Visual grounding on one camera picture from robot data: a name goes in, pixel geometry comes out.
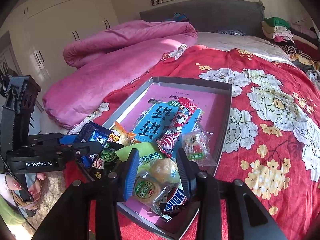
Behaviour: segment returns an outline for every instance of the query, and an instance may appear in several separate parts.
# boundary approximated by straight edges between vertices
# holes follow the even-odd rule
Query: pink blanket
[[[65,47],[68,65],[78,70],[53,84],[43,97],[49,117],[71,129],[93,113],[103,98],[141,76],[168,51],[193,46],[190,23],[127,22]]]

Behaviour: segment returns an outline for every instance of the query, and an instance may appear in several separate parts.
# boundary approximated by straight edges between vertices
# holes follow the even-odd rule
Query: green clothing
[[[290,29],[290,24],[284,19],[281,19],[279,17],[272,17],[269,19],[265,18],[264,21],[271,27],[283,26],[283,27],[286,27],[287,29]]]
[[[25,221],[24,218],[17,214],[0,195],[0,215],[7,225],[21,225]]]

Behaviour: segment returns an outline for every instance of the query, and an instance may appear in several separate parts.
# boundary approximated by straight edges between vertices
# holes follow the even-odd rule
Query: human hand
[[[29,210],[36,209],[36,206],[34,205],[34,203],[41,196],[41,180],[44,180],[44,179],[45,179],[44,173],[37,173],[36,182],[28,188],[28,191],[33,196],[34,202],[31,203],[30,205],[23,206],[23,208],[29,209]],[[11,189],[11,190],[20,190],[21,189],[21,185],[11,175],[7,174],[5,176],[5,180],[7,182],[7,186],[9,189]]]

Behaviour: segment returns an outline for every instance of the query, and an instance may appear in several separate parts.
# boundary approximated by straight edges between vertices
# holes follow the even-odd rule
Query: bed
[[[167,51],[146,72],[133,74],[128,84],[108,93],[100,107],[69,133],[77,133],[89,120],[102,125],[152,76],[230,83],[233,98],[229,126],[215,177],[226,181],[242,179],[285,236],[302,239],[320,211],[318,91],[280,48],[259,38],[261,3],[194,0],[142,12],[141,18],[162,21],[175,12],[185,13],[199,30],[196,45]],[[240,29],[252,36],[212,33],[221,28]],[[83,178],[72,163],[64,175],[66,185]],[[138,239],[142,234],[145,239],[161,239],[121,214],[119,222],[123,239]],[[223,227],[223,238],[227,239],[225,223]],[[196,221],[183,239],[193,239],[195,232]]]

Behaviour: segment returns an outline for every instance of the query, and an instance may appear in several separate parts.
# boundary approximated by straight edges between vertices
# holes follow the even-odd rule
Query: painted fingernail
[[[20,184],[14,183],[13,185],[14,185],[16,188],[21,189],[21,185],[20,185]]]

